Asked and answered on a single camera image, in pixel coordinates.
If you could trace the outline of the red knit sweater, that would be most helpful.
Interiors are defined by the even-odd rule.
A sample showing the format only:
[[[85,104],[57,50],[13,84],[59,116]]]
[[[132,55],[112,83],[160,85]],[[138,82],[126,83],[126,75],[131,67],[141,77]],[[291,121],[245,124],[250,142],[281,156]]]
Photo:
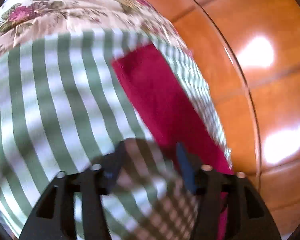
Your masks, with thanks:
[[[174,170],[180,170],[175,153],[180,142],[203,163],[232,174],[224,151],[209,135],[170,65],[153,44],[112,56],[111,66],[162,155],[173,161]]]

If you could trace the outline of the floral bedspread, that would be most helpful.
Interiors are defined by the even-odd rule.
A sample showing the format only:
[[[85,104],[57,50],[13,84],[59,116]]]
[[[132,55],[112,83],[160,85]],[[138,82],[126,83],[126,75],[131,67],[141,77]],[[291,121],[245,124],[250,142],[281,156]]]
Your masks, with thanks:
[[[46,35],[94,28],[143,31],[188,50],[171,22],[146,0],[5,0],[0,56]]]

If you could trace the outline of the green white checkered bedsheet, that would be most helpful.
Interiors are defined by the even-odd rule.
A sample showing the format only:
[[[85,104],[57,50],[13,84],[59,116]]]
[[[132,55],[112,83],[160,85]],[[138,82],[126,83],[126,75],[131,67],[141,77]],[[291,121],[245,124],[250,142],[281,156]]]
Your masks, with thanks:
[[[0,57],[0,219],[19,236],[59,171],[84,171],[128,139],[113,193],[102,197],[113,239],[189,239],[197,200],[128,100],[112,59],[152,42],[226,150],[219,116],[195,61],[154,35],[97,28],[48,35]]]

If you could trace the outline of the wooden wardrobe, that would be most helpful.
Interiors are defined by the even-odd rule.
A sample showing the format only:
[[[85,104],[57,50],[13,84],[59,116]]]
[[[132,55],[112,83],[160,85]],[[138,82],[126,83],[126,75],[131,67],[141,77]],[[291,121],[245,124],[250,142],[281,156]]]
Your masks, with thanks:
[[[235,171],[287,239],[300,224],[300,6],[296,0],[147,0],[210,86]]]

